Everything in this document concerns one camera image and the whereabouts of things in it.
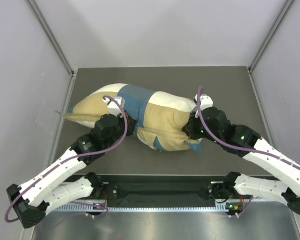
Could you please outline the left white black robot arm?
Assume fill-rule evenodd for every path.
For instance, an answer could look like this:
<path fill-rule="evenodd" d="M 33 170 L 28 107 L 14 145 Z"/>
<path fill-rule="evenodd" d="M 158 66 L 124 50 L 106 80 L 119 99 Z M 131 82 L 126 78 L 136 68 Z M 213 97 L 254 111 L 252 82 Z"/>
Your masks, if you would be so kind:
<path fill-rule="evenodd" d="M 113 150 L 125 137 L 134 134 L 138 121 L 128 113 L 103 115 L 87 126 L 91 131 L 79 137 L 52 165 L 33 179 L 7 188 L 10 210 L 25 229 L 40 223 L 53 210 L 79 199 L 98 199 L 104 184 L 95 173 L 63 185 L 80 170 Z"/>

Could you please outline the checkered blue beige white pillowcase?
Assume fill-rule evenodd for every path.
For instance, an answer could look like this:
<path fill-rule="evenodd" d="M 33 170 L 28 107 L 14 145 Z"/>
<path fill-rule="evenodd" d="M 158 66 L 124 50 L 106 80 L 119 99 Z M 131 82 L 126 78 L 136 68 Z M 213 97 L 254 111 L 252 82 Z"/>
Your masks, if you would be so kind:
<path fill-rule="evenodd" d="M 201 154 L 200 141 L 189 139 L 182 132 L 191 114 L 164 106 L 170 97 L 176 96 L 167 92 L 124 83 L 110 84 L 93 92 L 62 116 L 92 129 L 95 122 L 109 114 L 104 96 L 125 100 L 123 109 L 137 121 L 134 136 L 151 149 L 168 152 L 192 149 Z"/>

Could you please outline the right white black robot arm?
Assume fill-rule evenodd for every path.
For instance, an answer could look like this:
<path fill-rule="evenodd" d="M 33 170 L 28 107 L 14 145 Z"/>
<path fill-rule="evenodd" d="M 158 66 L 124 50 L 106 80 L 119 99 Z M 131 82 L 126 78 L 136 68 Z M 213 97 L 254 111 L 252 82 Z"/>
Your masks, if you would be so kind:
<path fill-rule="evenodd" d="M 251 162 L 275 177 L 255 178 L 243 173 L 229 173 L 223 192 L 229 198 L 237 195 L 272 200 L 300 215 L 300 165 L 271 146 L 259 133 L 246 125 L 232 124 L 216 107 L 190 113 L 182 129 L 190 139 L 206 139 L 224 151 Z"/>

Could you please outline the white pillow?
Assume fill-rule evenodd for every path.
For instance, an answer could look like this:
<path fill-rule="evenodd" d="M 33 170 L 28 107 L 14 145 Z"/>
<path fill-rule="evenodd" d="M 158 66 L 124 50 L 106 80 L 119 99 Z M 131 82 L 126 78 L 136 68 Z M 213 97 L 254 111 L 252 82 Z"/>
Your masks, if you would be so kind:
<path fill-rule="evenodd" d="M 196 112 L 197 110 L 193 100 L 179 96 L 171 96 L 164 103 L 164 106 L 189 114 Z"/>

